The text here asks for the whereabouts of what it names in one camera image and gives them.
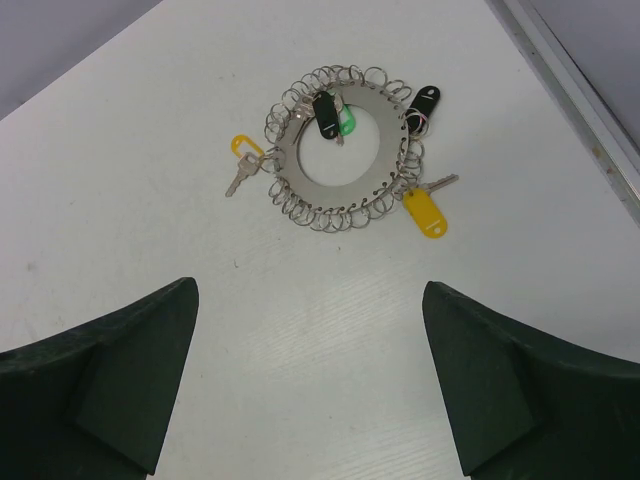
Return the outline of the yellow tag key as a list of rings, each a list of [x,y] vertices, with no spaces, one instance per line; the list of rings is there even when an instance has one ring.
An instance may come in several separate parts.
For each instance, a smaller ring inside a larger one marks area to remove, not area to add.
[[[237,157],[237,170],[234,179],[225,192],[232,197],[241,183],[254,176],[268,159],[267,153],[256,142],[244,134],[236,135],[231,141],[231,151]]]
[[[427,238],[441,238],[448,230],[447,219],[432,200],[431,194],[458,179],[458,175],[451,174],[437,181],[419,184],[404,194],[403,206]]]

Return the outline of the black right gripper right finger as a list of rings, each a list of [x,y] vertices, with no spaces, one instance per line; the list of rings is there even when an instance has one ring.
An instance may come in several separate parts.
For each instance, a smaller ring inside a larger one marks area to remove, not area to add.
[[[636,479],[639,366],[528,326],[443,282],[422,300],[469,479]]]

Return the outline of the metal disc key organizer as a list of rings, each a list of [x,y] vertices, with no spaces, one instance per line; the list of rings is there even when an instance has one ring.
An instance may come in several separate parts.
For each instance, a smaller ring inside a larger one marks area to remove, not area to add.
[[[356,126],[324,139],[312,101],[334,97],[348,105]],[[271,202],[294,224],[315,232],[363,229],[387,216],[422,175],[421,133],[411,134],[405,113],[418,90],[377,66],[326,65],[304,74],[281,95],[265,119]]]

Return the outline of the yellow tag key right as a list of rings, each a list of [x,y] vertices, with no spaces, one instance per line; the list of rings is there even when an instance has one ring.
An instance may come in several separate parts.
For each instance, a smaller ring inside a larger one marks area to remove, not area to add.
[[[403,206],[427,238],[441,238],[448,230],[447,219],[432,200],[431,194],[458,179],[458,175],[451,174],[437,181],[419,184],[404,194]]]

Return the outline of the black key tag right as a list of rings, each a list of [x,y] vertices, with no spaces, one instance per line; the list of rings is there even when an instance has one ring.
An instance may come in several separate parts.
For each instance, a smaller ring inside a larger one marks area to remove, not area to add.
[[[411,134],[421,133],[428,128],[430,117],[441,98],[440,89],[433,85],[421,88],[405,113],[405,120]]]

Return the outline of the black key tag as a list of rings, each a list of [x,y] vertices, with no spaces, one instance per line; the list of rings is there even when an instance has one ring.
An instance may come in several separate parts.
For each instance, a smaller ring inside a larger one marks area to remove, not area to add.
[[[421,88],[405,113],[405,120],[411,134],[421,133],[428,128],[430,117],[441,98],[440,89],[433,85]]]
[[[340,128],[334,97],[327,91],[319,91],[313,97],[312,106],[321,136],[326,140],[336,139]]]

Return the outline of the yellow tag key left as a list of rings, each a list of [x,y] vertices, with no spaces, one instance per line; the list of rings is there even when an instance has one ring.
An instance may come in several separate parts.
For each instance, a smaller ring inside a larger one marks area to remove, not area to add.
[[[237,157],[237,170],[234,179],[225,192],[232,197],[241,183],[254,176],[268,159],[267,153],[256,142],[244,134],[236,135],[231,141],[231,151]]]

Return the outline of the green key tag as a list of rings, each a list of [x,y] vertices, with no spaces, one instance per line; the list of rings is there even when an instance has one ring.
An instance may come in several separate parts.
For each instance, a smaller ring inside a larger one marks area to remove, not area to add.
[[[343,105],[338,112],[339,129],[341,136],[350,135],[356,126],[356,120],[348,105]]]

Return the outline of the black key tag centre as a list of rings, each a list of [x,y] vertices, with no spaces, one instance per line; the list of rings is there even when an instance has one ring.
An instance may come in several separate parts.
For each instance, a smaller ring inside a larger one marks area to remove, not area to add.
[[[336,139],[340,128],[334,97],[327,91],[319,91],[313,97],[312,106],[321,136],[326,140]]]

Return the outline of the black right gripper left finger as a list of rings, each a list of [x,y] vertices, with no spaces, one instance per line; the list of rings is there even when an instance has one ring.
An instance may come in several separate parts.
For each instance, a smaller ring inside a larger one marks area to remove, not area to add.
[[[199,309],[195,279],[1,354],[4,479],[155,474]]]

